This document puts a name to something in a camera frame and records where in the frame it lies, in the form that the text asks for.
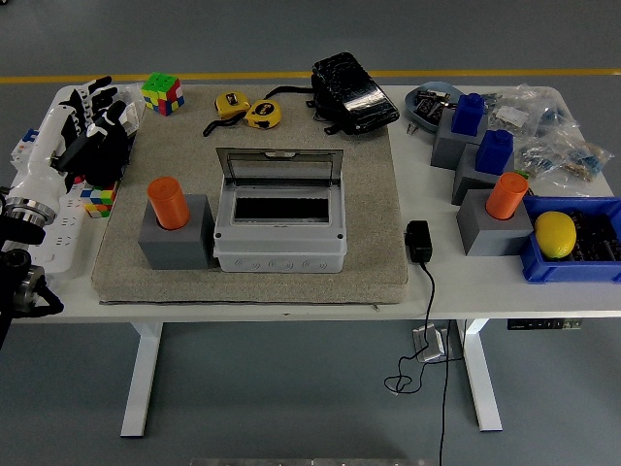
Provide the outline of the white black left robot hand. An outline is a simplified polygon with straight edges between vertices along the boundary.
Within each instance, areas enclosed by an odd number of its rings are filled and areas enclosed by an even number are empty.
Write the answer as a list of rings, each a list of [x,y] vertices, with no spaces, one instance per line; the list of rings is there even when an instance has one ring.
[[[56,213],[75,177],[98,185],[119,180],[129,153],[122,122],[127,107],[110,76],[58,90],[9,204],[35,204]]]

